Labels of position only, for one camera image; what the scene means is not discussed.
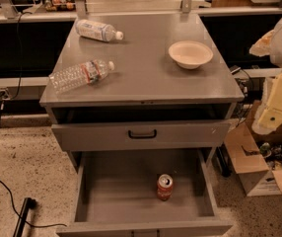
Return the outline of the grey open middle drawer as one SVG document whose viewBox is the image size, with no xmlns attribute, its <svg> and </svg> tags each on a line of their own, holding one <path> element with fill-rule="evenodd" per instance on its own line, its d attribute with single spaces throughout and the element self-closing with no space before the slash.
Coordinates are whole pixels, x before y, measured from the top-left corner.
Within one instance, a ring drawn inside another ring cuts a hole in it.
<svg viewBox="0 0 282 237">
<path fill-rule="evenodd" d="M 162 174 L 171 197 L 157 197 Z M 233 223 L 218 215 L 206 164 L 197 149 L 87 152 L 69 226 L 59 237 L 219 237 Z"/>
</svg>

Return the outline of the black bar on floor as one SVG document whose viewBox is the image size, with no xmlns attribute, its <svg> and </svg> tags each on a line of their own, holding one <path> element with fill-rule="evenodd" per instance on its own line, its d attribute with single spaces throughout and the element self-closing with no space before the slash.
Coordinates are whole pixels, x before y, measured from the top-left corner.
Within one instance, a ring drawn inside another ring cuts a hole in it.
<svg viewBox="0 0 282 237">
<path fill-rule="evenodd" d="M 36 201 L 34 199 L 30 197 L 26 197 L 24 199 L 13 237 L 22 237 L 25 224 L 27 222 L 28 213 L 31 209 L 34 209 L 35 207 L 36 207 Z"/>
</svg>

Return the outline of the red coke can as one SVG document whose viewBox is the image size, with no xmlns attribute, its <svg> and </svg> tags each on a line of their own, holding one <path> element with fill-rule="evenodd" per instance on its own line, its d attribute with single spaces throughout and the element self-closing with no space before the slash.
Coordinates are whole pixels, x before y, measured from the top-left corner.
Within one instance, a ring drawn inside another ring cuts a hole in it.
<svg viewBox="0 0 282 237">
<path fill-rule="evenodd" d="M 168 174 L 162 174 L 157 181 L 157 197 L 160 200 L 168 200 L 173 192 L 174 180 Z"/>
</svg>

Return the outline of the brown cardboard box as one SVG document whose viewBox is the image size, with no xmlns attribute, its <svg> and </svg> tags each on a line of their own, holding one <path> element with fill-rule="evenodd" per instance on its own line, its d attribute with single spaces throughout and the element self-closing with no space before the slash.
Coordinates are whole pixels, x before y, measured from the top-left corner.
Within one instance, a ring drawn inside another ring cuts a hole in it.
<svg viewBox="0 0 282 237">
<path fill-rule="evenodd" d="M 256 134 L 251 125 L 259 105 L 255 101 L 247 119 L 227 134 L 225 147 L 248 197 L 282 195 L 282 124 Z"/>
</svg>

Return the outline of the clear crushed water bottle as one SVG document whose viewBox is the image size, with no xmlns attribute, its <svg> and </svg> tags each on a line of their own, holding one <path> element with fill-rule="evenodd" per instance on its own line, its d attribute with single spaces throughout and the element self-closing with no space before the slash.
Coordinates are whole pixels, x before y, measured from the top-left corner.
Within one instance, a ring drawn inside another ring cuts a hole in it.
<svg viewBox="0 0 282 237">
<path fill-rule="evenodd" d="M 112 61 L 89 60 L 53 72 L 49 80 L 56 94 L 63 94 L 85 85 L 96 84 L 105 79 L 115 68 Z"/>
</svg>

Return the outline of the grey top drawer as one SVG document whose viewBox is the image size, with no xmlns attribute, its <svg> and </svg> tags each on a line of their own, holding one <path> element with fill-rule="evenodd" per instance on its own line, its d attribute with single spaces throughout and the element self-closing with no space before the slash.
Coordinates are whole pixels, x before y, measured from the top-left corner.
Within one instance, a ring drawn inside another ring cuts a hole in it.
<svg viewBox="0 0 282 237">
<path fill-rule="evenodd" d="M 225 120 L 184 120 L 54 124 L 63 151 L 108 151 L 220 146 Z"/>
</svg>

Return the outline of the grey drawer cabinet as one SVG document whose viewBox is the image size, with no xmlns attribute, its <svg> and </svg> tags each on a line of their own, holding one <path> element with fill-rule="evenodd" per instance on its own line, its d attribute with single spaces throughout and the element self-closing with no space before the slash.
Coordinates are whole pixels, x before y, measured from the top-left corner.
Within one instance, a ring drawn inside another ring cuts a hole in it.
<svg viewBox="0 0 282 237">
<path fill-rule="evenodd" d="M 180 40 L 215 49 L 194 13 L 106 15 L 105 22 L 124 33 L 104 43 L 71 32 L 54 67 L 59 71 L 93 59 L 112 61 L 115 69 L 94 85 L 56 94 L 48 84 L 40 99 L 54 124 L 184 120 L 225 120 L 243 99 L 220 52 L 206 64 L 187 70 L 169 55 Z M 198 147 L 211 160 L 217 147 Z M 64 151 L 77 166 L 84 153 Z"/>
</svg>

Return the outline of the white labelled plastic bottle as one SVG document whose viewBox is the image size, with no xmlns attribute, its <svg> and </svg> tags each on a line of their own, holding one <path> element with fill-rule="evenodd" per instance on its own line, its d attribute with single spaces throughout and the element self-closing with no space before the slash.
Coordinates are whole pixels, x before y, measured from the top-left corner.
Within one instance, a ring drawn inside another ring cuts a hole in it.
<svg viewBox="0 0 282 237">
<path fill-rule="evenodd" d="M 75 22 L 75 30 L 81 37 L 104 42 L 124 38 L 123 32 L 118 31 L 113 25 L 84 19 Z"/>
</svg>

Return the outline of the white paper bowl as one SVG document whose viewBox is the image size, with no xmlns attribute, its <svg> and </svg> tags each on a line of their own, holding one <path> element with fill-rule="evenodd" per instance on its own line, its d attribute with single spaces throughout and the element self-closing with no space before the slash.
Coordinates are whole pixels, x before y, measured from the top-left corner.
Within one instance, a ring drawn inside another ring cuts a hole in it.
<svg viewBox="0 0 282 237">
<path fill-rule="evenodd" d="M 169 55 L 181 68 L 196 69 L 213 58 L 213 51 L 201 42 L 183 40 L 169 47 Z"/>
</svg>

